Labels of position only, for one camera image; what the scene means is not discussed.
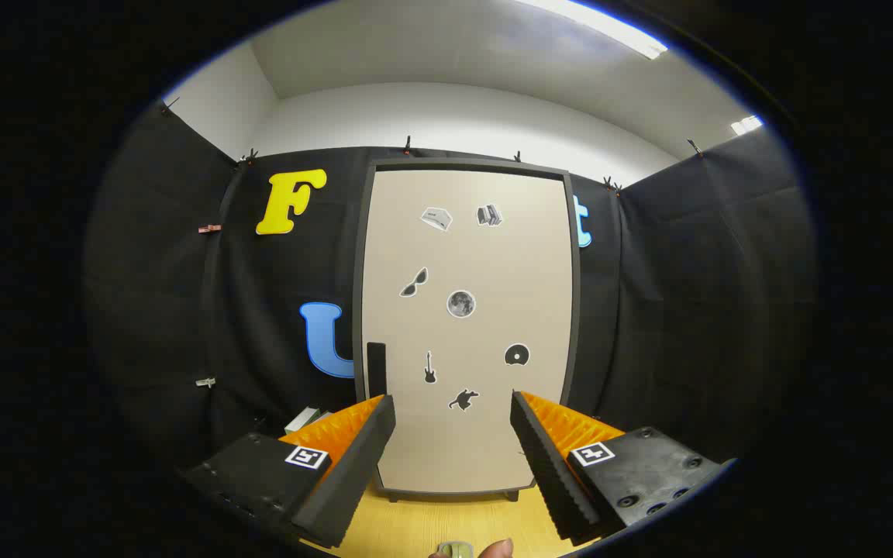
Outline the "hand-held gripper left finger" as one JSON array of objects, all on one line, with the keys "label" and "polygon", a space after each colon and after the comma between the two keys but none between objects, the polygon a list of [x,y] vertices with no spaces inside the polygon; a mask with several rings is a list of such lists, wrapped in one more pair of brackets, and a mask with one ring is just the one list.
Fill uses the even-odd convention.
[{"label": "hand-held gripper left finger", "polygon": [[261,531],[338,547],[395,426],[393,396],[378,395],[280,438],[248,433],[183,478]]}]

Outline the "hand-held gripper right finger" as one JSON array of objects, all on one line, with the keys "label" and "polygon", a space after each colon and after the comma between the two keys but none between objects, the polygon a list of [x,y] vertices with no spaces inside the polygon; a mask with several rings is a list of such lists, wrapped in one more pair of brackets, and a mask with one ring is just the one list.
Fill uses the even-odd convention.
[{"label": "hand-held gripper right finger", "polygon": [[560,538],[616,540],[669,515],[730,469],[653,427],[624,432],[524,390],[510,423]]}]

